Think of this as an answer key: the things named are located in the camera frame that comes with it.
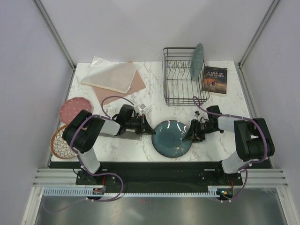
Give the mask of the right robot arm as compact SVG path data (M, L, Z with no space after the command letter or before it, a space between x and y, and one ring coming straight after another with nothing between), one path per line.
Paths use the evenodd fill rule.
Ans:
M137 117L134 130L138 135L151 135L154 149L167 158L185 155L193 143L205 141L208 134L232 132L236 150L221 161L221 169L214 176L222 185L231 180L232 173L239 173L274 155L275 147L265 119L225 115L217 105L208 107L205 112L207 119L193 119L190 126L176 120L165 120L155 128L149 125L145 115L141 115Z

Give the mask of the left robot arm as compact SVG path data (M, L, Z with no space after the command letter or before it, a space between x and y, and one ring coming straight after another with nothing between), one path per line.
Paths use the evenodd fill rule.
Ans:
M145 114L137 114L133 106L124 104L111 120L81 110L67 125L62 138L76 154L82 169L87 172L87 180L92 184L99 184L103 173L99 170L101 164L93 149L97 138L99 135L118 137L128 130L133 130L137 135L156 134Z

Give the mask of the dark blue glazed plate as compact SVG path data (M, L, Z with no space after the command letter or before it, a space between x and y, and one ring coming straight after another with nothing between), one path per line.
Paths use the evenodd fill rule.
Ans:
M183 140L188 127L176 120L165 120L155 127L156 134L151 142L160 155L167 158L178 158L185 155L192 146L192 140Z

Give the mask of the grey-green ceramic plate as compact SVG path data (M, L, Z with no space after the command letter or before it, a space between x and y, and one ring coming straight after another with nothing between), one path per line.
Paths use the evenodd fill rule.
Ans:
M193 52L191 66L190 66L190 75L192 81L198 79L200 72L202 71L203 61L204 61L203 45L198 44Z

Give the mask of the pink polka dot plate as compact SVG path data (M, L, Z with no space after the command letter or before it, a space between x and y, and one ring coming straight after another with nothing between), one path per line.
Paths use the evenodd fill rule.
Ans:
M93 111L93 105L84 97L74 97L67 100L59 111L60 121L69 124L81 110Z

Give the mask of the orange flower pattern plate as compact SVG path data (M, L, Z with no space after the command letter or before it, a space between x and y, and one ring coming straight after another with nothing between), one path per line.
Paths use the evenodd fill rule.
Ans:
M62 138L62 134L67 125L60 127L52 136L50 141L50 149L54 156L60 159L71 159L75 157L75 153L71 150L67 142Z

